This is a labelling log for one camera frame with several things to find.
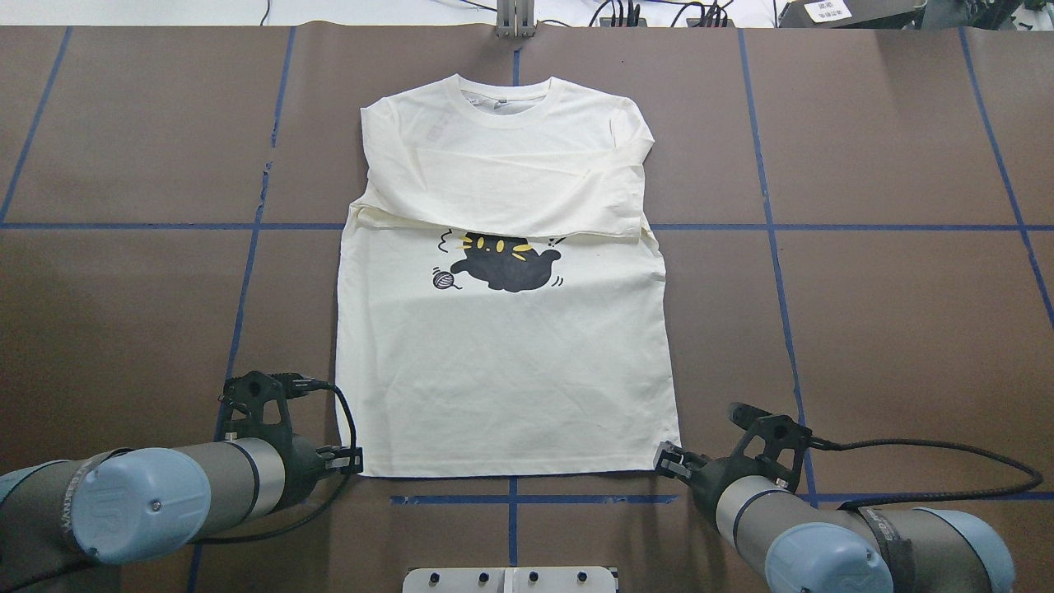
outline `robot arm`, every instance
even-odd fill
[[[288,400],[320,389],[335,390],[299,375],[253,372],[225,386],[223,441],[115,450],[0,477],[0,591],[35,582],[48,591],[116,591],[118,565],[194,541],[277,535],[210,537],[302,501],[323,478],[344,473],[343,487],[362,472],[354,436],[351,448],[315,449],[293,433]],[[264,419],[270,402],[280,416],[272,424]]]
[[[711,460],[672,443],[660,447],[656,471],[691,489],[696,508],[746,564],[765,576],[773,593],[1009,593],[1014,581],[1010,552],[977,517],[926,508],[882,510],[871,501],[817,510],[795,496],[805,451],[842,451],[874,444],[943,447],[929,441],[873,441],[838,446],[813,437],[787,416],[734,404],[733,422],[746,431],[729,457]],[[755,438],[764,452],[750,458]],[[930,500],[978,498],[1023,492],[1042,482],[1035,470],[976,448],[954,449],[1009,463],[1031,476],[999,491],[950,494]],[[778,462],[794,452],[792,468]],[[891,502],[910,501],[896,499]]]

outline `table surface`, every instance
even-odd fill
[[[976,31],[0,28],[0,473],[207,441],[232,374],[331,377],[358,107],[458,72],[640,105],[688,449],[730,452],[724,412],[744,401],[832,440],[963,441],[1054,475],[1054,136],[1034,125],[1054,66],[1018,59],[1052,47]],[[315,442],[331,414],[293,408]],[[806,471],[819,506],[1018,479],[896,448]],[[628,592],[764,591],[686,495],[646,474],[356,478],[310,527],[207,549],[193,576],[191,548],[133,565],[124,587],[397,591],[414,567],[603,565]],[[1050,482],[941,507],[1002,534],[1018,590],[1054,578]]]

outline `blue grid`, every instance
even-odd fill
[[[0,205],[0,230],[11,229],[11,230],[167,230],[167,231],[179,231],[179,230],[240,230],[240,231],[252,231],[252,238],[250,240],[249,252],[246,257],[246,268],[242,276],[241,292],[239,294],[238,310],[234,322],[234,329],[231,339],[231,349],[228,358],[227,365],[227,376],[230,377],[233,373],[234,362],[238,353],[238,345],[241,334],[241,327],[245,320],[245,303],[249,291],[250,280],[252,277],[253,263],[256,254],[256,244],[259,237],[259,233],[264,231],[271,230],[302,230],[302,231],[333,231],[340,230],[344,228],[344,222],[262,222],[264,209],[267,204],[267,193],[269,185],[269,175],[272,162],[269,161],[264,165],[264,171],[260,181],[260,196],[259,203],[256,207],[255,219],[252,222],[7,222],[5,221],[7,211],[11,203],[16,195],[18,189],[18,180],[22,172],[23,164],[33,144],[33,139],[36,135],[37,127],[40,123],[41,118],[44,115],[44,111],[47,104],[48,97],[51,96],[52,88],[54,86],[55,80],[59,74],[63,57],[65,56],[66,47],[69,46],[70,38],[74,32],[74,27],[66,27],[65,33],[62,37],[62,41],[59,45],[58,54],[56,55],[55,62],[52,66],[51,73],[47,78],[47,82],[44,86],[43,93],[41,94],[40,101],[38,103],[36,113],[34,114],[33,123],[30,126],[28,133],[26,134],[25,142],[22,145],[21,153],[19,154],[18,161],[16,163],[15,170],[13,172],[11,181],[7,185],[7,191],[4,195],[4,200],[2,205]],[[981,122],[988,134],[989,141],[992,146],[993,154],[995,155],[996,163],[999,169],[999,174],[1003,181],[1003,186],[1007,191],[1008,199],[1010,200],[1011,206],[1014,212],[1014,217],[1016,223],[1014,224],[854,224],[854,223],[824,223],[824,224],[809,224],[809,223],[779,223],[776,222],[770,197],[768,194],[768,181],[765,174],[764,167],[764,156],[762,152],[761,134],[758,129],[758,117],[754,100],[754,91],[750,81],[749,72],[749,61],[747,58],[747,45],[744,33],[742,29],[738,32],[739,34],[739,47],[740,47],[740,59],[743,70],[743,83],[746,91],[747,108],[749,111],[750,119],[750,131],[754,139],[755,156],[757,159],[758,167],[758,180],[764,198],[764,212],[765,212],[765,222],[764,223],[656,223],[652,228],[656,230],[663,231],[764,231],[768,236],[769,253],[773,261],[774,278],[776,283],[776,290],[780,307],[780,318],[783,325],[784,342],[786,347],[787,357],[792,369],[792,375],[794,379],[794,396],[795,402],[798,407],[798,420],[802,424],[805,424],[805,407],[804,398],[802,395],[802,388],[800,378],[798,375],[797,358],[795,355],[794,348],[794,336],[792,332],[790,314],[789,308],[786,301],[786,293],[783,285],[782,268],[779,258],[779,248],[778,248],[778,234],[781,232],[794,232],[794,231],[843,231],[843,232],[871,232],[871,231],[902,231],[902,232],[917,232],[917,231],[945,231],[945,232],[1017,232],[1021,236],[1021,240],[1026,246],[1029,256],[1029,262],[1032,266],[1033,274],[1035,275],[1036,284],[1040,294],[1040,299],[1046,308],[1047,315],[1051,327],[1054,328],[1054,308],[1052,308],[1050,293],[1047,289],[1046,281],[1043,279],[1042,273],[1036,260],[1035,252],[1032,246],[1032,241],[1030,238],[1030,233],[1033,232],[1051,232],[1054,231],[1054,224],[1027,224],[1021,214],[1021,210],[1018,205],[1017,198],[1014,194],[1013,185],[1010,180],[1010,176],[1007,172],[1006,164],[1002,159],[1002,154],[999,149],[998,141],[995,136],[995,132],[992,129],[991,121],[988,116],[988,111],[984,105],[983,97],[981,96],[980,87],[977,82],[977,76],[974,71],[974,64],[970,53],[970,43],[965,35],[965,31],[959,29],[959,38],[962,46],[962,54],[965,62],[965,67],[970,75],[970,81],[973,87],[974,97],[977,102],[978,112],[981,118]],[[278,87],[278,94],[275,101],[275,115],[274,115],[274,125],[271,130],[271,146],[274,149],[278,141],[279,123],[281,119],[282,102],[286,92],[286,83],[288,81],[290,61],[293,55],[294,41],[296,37],[296,27],[291,27],[289,29],[289,38],[286,46],[285,60],[282,64],[281,81]],[[513,51],[512,55],[512,83],[520,83],[520,63],[521,63],[521,51],[519,48]],[[217,433],[219,436],[219,423],[217,418]],[[878,493],[817,493],[815,487],[815,479],[813,474],[813,467],[811,459],[806,457],[805,464],[805,475],[807,482],[807,493],[802,494],[801,498],[812,503],[813,506],[818,506],[821,502],[839,502],[851,498],[861,498],[875,496]],[[518,553],[518,513],[519,506],[521,505],[669,505],[678,497],[674,495],[522,495],[519,494],[519,481],[520,479],[515,476],[508,478],[509,490],[507,495],[434,495],[434,496],[392,496],[390,498],[390,503],[393,507],[405,507],[405,506],[418,506],[418,505],[506,505],[508,506],[508,551],[509,551],[509,565],[516,566],[519,564],[519,553]],[[1054,501],[1054,492],[1031,492],[1023,493],[1019,495],[1014,495],[1010,497],[1004,497],[1002,500],[1029,500],[1029,501]],[[197,570],[200,562],[201,550],[200,547],[196,547],[194,551],[194,556],[191,565],[191,574],[188,582],[188,593],[193,593],[196,588],[197,581]]]

